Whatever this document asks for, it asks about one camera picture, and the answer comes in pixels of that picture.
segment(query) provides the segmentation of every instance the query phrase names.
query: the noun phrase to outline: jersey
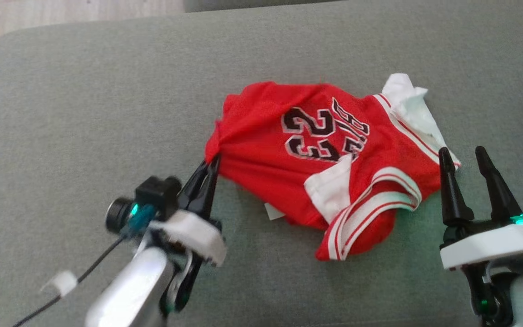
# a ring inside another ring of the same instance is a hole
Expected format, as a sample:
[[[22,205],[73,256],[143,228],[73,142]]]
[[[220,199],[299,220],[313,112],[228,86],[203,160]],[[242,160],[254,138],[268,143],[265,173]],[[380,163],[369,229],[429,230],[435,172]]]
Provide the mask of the jersey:
[[[206,161],[286,215],[326,230],[316,252],[343,260],[390,234],[398,208],[440,187],[444,139],[405,74],[363,99],[330,84],[247,86],[229,95]],[[457,158],[454,163],[459,166]]]

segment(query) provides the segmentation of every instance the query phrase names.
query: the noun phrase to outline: gray fabric surface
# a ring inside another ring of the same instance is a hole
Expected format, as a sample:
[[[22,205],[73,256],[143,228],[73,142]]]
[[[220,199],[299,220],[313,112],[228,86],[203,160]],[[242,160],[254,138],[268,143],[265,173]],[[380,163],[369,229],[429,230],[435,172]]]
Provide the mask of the gray fabric surface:
[[[427,103],[463,162],[476,217],[490,212],[474,148],[523,198],[523,2],[331,2],[60,25],[0,39],[0,327],[42,304],[61,269],[82,273],[115,237],[112,199],[151,174],[186,180],[228,93],[249,83],[333,83],[359,97],[393,72]],[[463,274],[442,269],[438,194],[343,263],[313,258],[321,232],[270,222],[220,180],[230,251],[202,269],[171,326],[473,326]],[[76,327],[131,258],[122,246],[32,327]]]

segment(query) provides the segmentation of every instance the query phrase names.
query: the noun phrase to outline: green led light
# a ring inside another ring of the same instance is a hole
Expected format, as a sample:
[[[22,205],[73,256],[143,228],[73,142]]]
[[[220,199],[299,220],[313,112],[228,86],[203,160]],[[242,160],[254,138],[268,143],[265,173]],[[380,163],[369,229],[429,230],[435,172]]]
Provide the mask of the green led light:
[[[131,215],[131,216],[136,215],[136,214],[137,214],[137,211],[138,211],[138,205],[135,204],[135,205],[133,206],[133,208],[130,209],[130,215]]]
[[[516,225],[523,225],[523,214],[510,218]]]
[[[488,301],[487,300],[481,300],[481,312],[484,314],[488,313]]]

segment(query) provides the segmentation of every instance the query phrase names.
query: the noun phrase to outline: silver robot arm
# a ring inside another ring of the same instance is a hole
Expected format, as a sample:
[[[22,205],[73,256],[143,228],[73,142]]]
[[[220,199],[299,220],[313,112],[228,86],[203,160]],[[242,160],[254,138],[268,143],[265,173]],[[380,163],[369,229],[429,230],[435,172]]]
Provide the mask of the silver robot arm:
[[[110,205],[108,230],[131,237],[142,231],[143,238],[89,308],[85,327],[165,327],[168,315],[187,304],[201,264],[222,265],[227,247],[221,224],[210,219],[218,164],[203,162],[180,191],[178,182],[152,177],[134,200]]]
[[[492,204],[490,220],[474,222],[447,148],[439,152],[444,268],[467,277],[474,313],[483,327],[523,327],[523,212],[483,147],[475,150]]]

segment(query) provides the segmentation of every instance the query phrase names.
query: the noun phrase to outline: black cable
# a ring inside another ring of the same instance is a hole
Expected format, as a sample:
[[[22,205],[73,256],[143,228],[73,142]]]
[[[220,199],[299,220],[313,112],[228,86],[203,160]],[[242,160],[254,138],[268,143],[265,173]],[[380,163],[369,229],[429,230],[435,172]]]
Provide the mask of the black cable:
[[[109,246],[106,249],[106,251],[104,251],[104,253],[102,253],[100,255],[100,257],[98,257],[98,259],[96,259],[96,261],[94,261],[94,263],[78,278],[78,284],[80,284],[86,277],[88,277],[88,275],[90,275],[90,273],[102,262],[102,260],[104,260],[104,258],[106,258],[106,256],[110,252],[112,252],[112,250],[114,250],[114,248],[116,248],[120,243],[122,243],[122,241],[124,241],[125,238],[126,238],[125,235],[120,236],[118,238],[118,240],[116,240],[111,246]],[[31,314],[25,316],[25,318],[23,318],[22,320],[16,322],[15,325],[13,325],[13,327],[20,327],[24,323],[27,323],[29,320],[31,320],[35,316],[41,314],[42,312],[46,311],[49,307],[51,307],[54,304],[58,303],[61,299],[62,299],[62,296],[60,296],[60,295],[54,297],[52,300],[50,300],[49,302],[44,304],[38,310],[35,310]]]

